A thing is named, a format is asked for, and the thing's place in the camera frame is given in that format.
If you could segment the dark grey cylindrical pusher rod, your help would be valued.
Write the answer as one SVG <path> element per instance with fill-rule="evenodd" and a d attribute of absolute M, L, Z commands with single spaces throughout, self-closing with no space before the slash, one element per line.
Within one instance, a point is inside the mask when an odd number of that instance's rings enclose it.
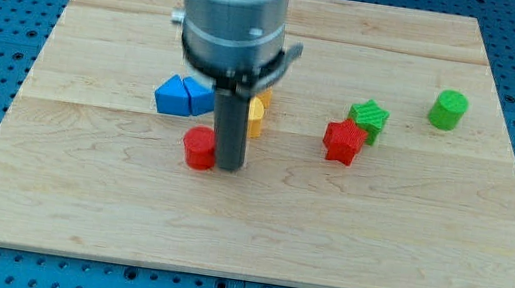
<path fill-rule="evenodd" d="M 236 171 L 244 165 L 249 100 L 220 88 L 215 91 L 214 101 L 215 164 Z"/>

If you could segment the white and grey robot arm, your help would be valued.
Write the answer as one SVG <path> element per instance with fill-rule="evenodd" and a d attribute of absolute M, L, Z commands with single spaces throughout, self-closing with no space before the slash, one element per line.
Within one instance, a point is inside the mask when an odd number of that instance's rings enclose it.
<path fill-rule="evenodd" d="M 182 49 L 195 79 L 213 89 L 215 160 L 244 165 L 249 101 L 284 74 L 289 0 L 184 0 Z"/>

